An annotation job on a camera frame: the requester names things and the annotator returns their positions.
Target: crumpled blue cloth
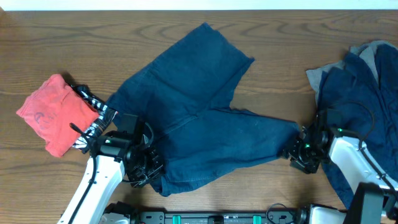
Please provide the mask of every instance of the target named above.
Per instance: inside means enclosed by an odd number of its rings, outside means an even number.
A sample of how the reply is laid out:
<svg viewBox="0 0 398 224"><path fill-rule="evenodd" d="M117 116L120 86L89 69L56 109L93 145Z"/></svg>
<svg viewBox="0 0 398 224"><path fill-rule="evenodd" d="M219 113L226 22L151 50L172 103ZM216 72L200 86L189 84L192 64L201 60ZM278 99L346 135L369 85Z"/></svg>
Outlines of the crumpled blue cloth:
<svg viewBox="0 0 398 224"><path fill-rule="evenodd" d="M398 50L387 44L377 46L374 55L377 76L359 55L348 53L343 62L343 67L333 67L322 73L318 110L345 101L357 101L367 106L375 115L376 125L365 142L384 171L398 180ZM344 126L341 128L362 136L370 130L371 115L361 106L345 103L334 108L343 115ZM353 192L343 174L335 165L323 165L323 169L348 208Z"/></svg>
<svg viewBox="0 0 398 224"><path fill-rule="evenodd" d="M126 80L107 105L136 114L155 132L165 175L152 183L163 196L195 190L240 167L277 159L296 123L229 108L254 61L208 24L191 31Z"/></svg>

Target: white wall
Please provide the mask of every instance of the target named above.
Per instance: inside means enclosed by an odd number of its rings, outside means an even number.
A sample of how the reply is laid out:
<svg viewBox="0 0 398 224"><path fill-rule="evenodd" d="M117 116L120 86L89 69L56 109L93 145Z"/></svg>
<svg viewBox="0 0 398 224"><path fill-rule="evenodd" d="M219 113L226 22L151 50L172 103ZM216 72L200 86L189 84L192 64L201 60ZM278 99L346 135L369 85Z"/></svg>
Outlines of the white wall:
<svg viewBox="0 0 398 224"><path fill-rule="evenodd" d="M0 0L0 7L5 11L398 9L398 0Z"/></svg>

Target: red cloth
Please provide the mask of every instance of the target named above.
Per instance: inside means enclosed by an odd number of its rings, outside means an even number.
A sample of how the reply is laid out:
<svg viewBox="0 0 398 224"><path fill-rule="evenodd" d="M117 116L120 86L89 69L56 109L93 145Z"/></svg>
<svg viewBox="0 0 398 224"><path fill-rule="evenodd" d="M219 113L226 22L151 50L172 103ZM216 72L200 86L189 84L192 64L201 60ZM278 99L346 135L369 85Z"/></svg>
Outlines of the red cloth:
<svg viewBox="0 0 398 224"><path fill-rule="evenodd" d="M99 116L60 74L52 75L28 96L17 114L45 140L45 149L55 157L62 157L80 136L69 123L85 131Z"/></svg>

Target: wood grain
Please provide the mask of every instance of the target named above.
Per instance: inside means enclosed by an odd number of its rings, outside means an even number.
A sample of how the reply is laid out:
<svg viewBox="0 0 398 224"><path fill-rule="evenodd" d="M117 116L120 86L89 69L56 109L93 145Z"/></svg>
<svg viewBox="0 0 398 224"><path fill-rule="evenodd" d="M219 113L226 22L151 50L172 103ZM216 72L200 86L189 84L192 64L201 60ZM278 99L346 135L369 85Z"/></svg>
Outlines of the wood grain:
<svg viewBox="0 0 398 224"><path fill-rule="evenodd" d="M398 45L397 11L6 12L0 17L0 223L55 223L80 183L88 156L62 159L15 112L51 74L68 71L104 100L120 84L203 22L253 63L231 104L311 122L305 70L341 59L351 45ZM265 210L281 202L343 208L320 170L305 175L279 160L238 169L194 192L167 198L120 185L111 201L186 210Z"/></svg>

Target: pile of clothes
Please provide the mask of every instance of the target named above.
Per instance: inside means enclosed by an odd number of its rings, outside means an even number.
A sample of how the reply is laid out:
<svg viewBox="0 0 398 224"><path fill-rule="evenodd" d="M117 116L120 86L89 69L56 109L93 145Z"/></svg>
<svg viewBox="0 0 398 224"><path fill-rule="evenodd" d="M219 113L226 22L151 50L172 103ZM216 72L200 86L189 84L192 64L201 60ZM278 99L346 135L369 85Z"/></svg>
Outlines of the pile of clothes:
<svg viewBox="0 0 398 224"><path fill-rule="evenodd" d="M398 67L393 63L397 50L373 42L351 48L351 52L342 62L307 71L318 109L347 99L369 105L377 125L366 143L377 161L388 158L382 168L398 179L394 156L398 146ZM123 114L138 115L152 126L154 146L165 160L165 174L151 183L153 188L163 196L191 191L237 168L279 158L285 143L300 132L295 122L229 107L234 89L253 61L218 31L202 24L127 79L105 103L84 86L69 86L60 75L53 75L17 114L47 141L46 149L57 157L72 145L87 150L86 140L68 123L86 130L88 136L99 136L112 121L120 126ZM369 115L361 108L336 108L345 114L346 127L342 128L359 133L368 130ZM43 115L37 119L37 113ZM68 136L68 141L54 147L51 142L55 139L65 139L61 135ZM352 198L348 184L342 183L344 178L336 167L324 169L347 205Z"/></svg>

